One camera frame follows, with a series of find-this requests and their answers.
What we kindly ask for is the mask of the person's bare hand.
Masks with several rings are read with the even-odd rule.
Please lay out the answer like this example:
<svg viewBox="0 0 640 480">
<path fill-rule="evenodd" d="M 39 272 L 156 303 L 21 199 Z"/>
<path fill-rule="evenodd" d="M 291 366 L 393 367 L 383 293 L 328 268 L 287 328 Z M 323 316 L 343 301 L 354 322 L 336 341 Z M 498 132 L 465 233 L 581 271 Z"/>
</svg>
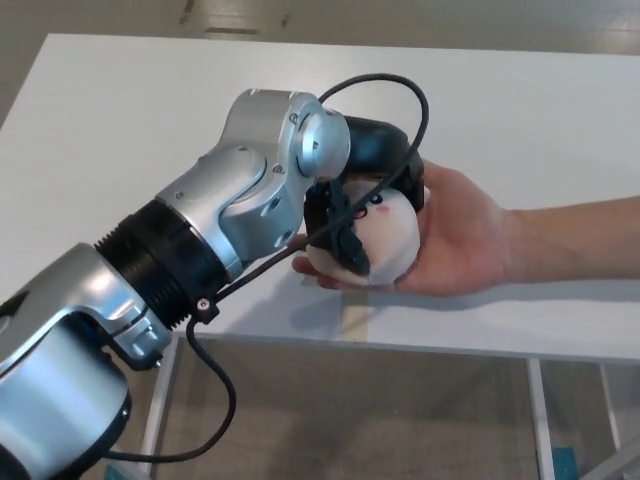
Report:
<svg viewBox="0 0 640 480">
<path fill-rule="evenodd" d="M 369 290 L 446 297 L 512 280 L 513 215 L 458 170 L 425 160 L 429 200 L 418 215 L 419 253 L 407 273 Z"/>
</svg>

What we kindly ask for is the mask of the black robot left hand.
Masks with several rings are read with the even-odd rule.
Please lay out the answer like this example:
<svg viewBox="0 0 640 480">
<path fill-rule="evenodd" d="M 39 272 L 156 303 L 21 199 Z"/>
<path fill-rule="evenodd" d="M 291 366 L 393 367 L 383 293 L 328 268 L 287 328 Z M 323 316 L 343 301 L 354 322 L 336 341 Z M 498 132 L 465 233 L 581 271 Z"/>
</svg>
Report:
<svg viewBox="0 0 640 480">
<path fill-rule="evenodd" d="M 351 151 L 338 179 L 319 182 L 306 194 L 304 221 L 308 235 L 337 219 L 382 180 L 400 174 L 357 208 L 352 218 L 334 227 L 307 247 L 314 267 L 356 280 L 372 280 L 383 269 L 406 268 L 412 261 L 399 254 L 414 254 L 420 244 L 417 213 L 425 203 L 423 163 L 407 153 L 409 141 L 399 128 L 380 121 L 349 117 Z"/>
</svg>

